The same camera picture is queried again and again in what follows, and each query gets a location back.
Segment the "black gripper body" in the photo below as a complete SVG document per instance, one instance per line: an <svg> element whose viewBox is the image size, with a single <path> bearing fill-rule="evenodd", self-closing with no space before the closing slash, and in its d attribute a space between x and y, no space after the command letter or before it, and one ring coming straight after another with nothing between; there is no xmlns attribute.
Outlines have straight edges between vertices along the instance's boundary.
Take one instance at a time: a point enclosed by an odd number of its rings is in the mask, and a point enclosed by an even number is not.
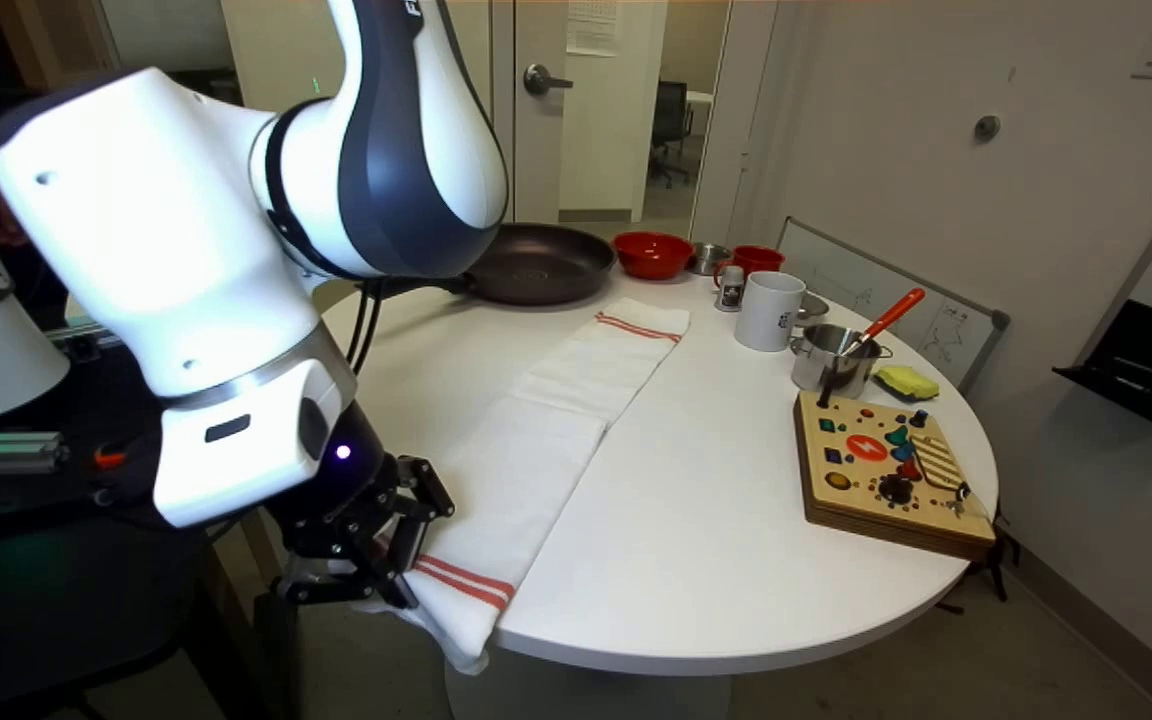
<svg viewBox="0 0 1152 720"><path fill-rule="evenodd" d="M282 548L302 560L407 570L424 529L414 472L414 460L384 453L365 414L348 410L317 477L272 500Z"/></svg>

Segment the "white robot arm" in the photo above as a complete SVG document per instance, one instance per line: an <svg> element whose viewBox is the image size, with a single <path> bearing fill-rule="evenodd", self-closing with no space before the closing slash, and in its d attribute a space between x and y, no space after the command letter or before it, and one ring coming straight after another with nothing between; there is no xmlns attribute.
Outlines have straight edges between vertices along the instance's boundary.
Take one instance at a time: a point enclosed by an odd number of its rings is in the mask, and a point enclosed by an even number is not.
<svg viewBox="0 0 1152 720"><path fill-rule="evenodd" d="M197 529L253 504L335 601L411 601L452 507L375 443L312 293L448 280L505 216L505 160L444 0L329 0L343 82L256 114L157 68L11 108L0 191L68 298L165 404L153 511Z"/></svg>

